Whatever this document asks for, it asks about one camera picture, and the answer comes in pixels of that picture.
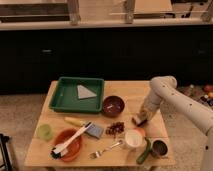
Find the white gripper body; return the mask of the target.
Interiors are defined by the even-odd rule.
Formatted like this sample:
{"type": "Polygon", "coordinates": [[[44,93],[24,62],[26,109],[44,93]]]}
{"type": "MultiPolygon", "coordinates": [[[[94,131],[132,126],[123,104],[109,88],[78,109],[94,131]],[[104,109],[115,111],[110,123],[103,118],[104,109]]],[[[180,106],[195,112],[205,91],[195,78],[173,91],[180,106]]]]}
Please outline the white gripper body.
{"type": "Polygon", "coordinates": [[[140,108],[139,118],[142,121],[151,120],[160,108],[161,102],[162,98],[151,90],[140,108]]]}

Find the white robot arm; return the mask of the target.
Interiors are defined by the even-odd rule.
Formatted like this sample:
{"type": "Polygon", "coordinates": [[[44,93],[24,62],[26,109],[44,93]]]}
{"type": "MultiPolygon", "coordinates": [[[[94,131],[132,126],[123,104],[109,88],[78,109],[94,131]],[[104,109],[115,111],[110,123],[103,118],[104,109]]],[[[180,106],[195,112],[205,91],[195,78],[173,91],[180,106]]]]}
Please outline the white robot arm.
{"type": "Polygon", "coordinates": [[[201,171],[213,171],[213,110],[176,90],[177,80],[173,76],[158,76],[150,80],[150,91],[146,96],[138,117],[151,120],[162,101],[172,104],[207,136],[201,171]]]}

